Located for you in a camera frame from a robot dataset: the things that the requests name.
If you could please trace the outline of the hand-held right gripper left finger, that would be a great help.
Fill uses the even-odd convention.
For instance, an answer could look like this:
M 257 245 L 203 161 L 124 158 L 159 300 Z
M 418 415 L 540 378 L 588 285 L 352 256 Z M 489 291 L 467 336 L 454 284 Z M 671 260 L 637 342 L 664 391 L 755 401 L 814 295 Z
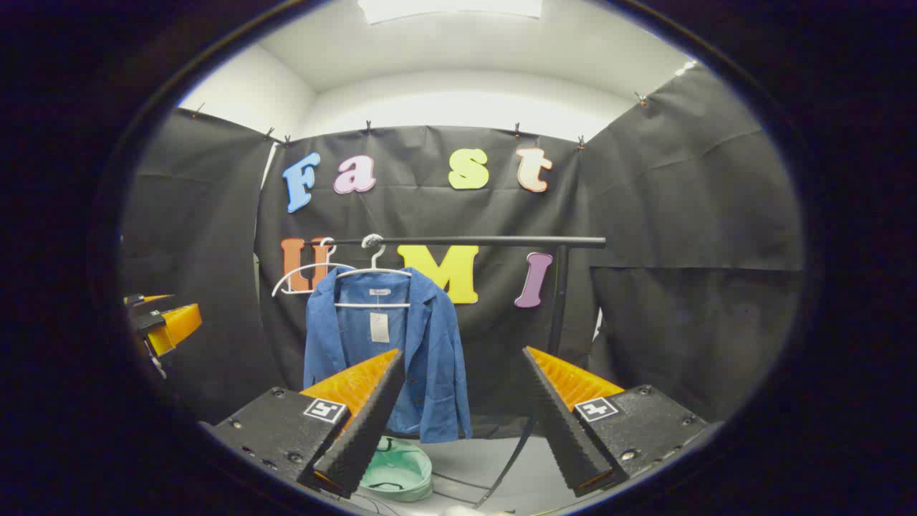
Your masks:
M 208 432 L 273 477 L 350 497 L 404 380 L 404 352 L 387 350 L 302 391 L 270 388 Z

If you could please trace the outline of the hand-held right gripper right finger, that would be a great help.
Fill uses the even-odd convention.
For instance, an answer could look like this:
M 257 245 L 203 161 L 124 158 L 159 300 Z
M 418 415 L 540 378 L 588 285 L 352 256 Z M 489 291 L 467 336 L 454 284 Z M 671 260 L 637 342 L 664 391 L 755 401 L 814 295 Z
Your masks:
M 522 360 L 544 437 L 578 497 L 662 467 L 709 427 L 655 386 L 624 389 L 532 347 Z

